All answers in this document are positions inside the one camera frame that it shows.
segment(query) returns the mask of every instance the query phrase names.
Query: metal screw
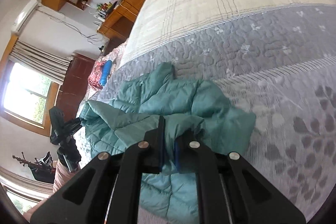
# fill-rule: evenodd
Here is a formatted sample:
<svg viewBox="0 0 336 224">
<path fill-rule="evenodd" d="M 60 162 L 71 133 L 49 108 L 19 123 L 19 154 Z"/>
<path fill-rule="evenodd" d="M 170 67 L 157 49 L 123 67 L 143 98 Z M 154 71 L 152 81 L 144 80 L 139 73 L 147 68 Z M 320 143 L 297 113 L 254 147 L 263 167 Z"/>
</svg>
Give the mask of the metal screw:
<svg viewBox="0 0 336 224">
<path fill-rule="evenodd" d="M 102 152 L 102 153 L 99 153 L 98 155 L 98 159 L 100 160 L 107 160 L 109 158 L 109 153 L 107 152 Z"/>
<path fill-rule="evenodd" d="M 147 148 L 147 147 L 149 147 L 149 143 L 146 142 L 146 141 L 141 141 L 141 142 L 138 143 L 138 146 L 140 148 Z"/>
<path fill-rule="evenodd" d="M 192 142 L 189 143 L 189 146 L 190 146 L 191 148 L 199 148 L 201 145 L 200 145 L 200 143 L 197 142 L 197 141 L 192 141 Z"/>
<path fill-rule="evenodd" d="M 229 154 L 229 158 L 232 159 L 232 160 L 239 160 L 240 155 L 237 152 L 231 152 Z"/>
</svg>

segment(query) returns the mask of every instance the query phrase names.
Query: mattress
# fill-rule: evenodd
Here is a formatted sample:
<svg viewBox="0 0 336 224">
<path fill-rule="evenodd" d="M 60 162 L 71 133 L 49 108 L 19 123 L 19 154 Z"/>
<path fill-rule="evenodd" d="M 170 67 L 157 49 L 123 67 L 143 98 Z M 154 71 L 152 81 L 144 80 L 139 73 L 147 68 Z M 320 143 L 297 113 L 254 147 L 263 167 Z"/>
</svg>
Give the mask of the mattress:
<svg viewBox="0 0 336 224">
<path fill-rule="evenodd" d="M 94 95 L 172 62 L 257 115 L 244 157 L 310 220 L 336 183 L 336 0 L 146 0 Z M 85 131 L 75 135 L 83 164 Z"/>
</svg>

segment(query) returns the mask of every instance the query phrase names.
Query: quilted jacket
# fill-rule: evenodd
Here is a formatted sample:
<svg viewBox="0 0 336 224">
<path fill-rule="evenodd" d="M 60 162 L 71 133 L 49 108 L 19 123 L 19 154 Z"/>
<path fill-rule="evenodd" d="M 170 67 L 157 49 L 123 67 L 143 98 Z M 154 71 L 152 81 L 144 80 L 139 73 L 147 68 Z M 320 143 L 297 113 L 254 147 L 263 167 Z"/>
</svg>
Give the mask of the quilted jacket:
<svg viewBox="0 0 336 224">
<path fill-rule="evenodd" d="M 217 153 L 243 154 L 255 125 L 255 115 L 231 106 L 219 87 L 210 81 L 175 79 L 171 63 L 124 82 L 109 104 L 88 100 L 80 115 L 91 144 L 91 156 L 112 155 L 143 140 L 165 122 L 167 157 L 161 174 L 143 174 L 140 205 L 172 223 L 198 223 L 194 174 L 178 174 L 171 159 L 176 137 L 191 128 Z"/>
</svg>

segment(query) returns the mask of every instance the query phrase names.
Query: wooden desk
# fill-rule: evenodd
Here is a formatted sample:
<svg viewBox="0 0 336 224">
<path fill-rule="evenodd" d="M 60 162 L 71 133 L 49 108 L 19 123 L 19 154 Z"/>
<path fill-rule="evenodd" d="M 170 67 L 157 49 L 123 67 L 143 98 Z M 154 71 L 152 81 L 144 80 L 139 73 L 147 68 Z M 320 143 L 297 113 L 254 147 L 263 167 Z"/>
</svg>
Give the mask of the wooden desk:
<svg viewBox="0 0 336 224">
<path fill-rule="evenodd" d="M 98 30 L 108 38 L 117 37 L 123 42 L 129 37 L 133 24 L 137 18 L 138 10 L 125 1 L 108 16 Z"/>
</svg>

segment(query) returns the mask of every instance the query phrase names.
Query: gray quilted bedspread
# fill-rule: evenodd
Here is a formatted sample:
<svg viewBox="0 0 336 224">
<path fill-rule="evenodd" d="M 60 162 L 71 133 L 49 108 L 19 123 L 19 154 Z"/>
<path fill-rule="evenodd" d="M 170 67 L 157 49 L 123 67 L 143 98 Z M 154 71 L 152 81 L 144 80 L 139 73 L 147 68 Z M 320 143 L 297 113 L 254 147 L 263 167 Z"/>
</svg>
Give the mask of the gray quilted bedspread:
<svg viewBox="0 0 336 224">
<path fill-rule="evenodd" d="M 214 81 L 236 107 L 257 115 L 245 158 L 309 220 L 336 183 L 335 22 L 330 5 L 219 22 L 126 63 L 95 99 L 108 102 L 122 81 L 167 61 L 177 77 Z M 85 133 L 76 139 L 90 149 Z"/>
</svg>

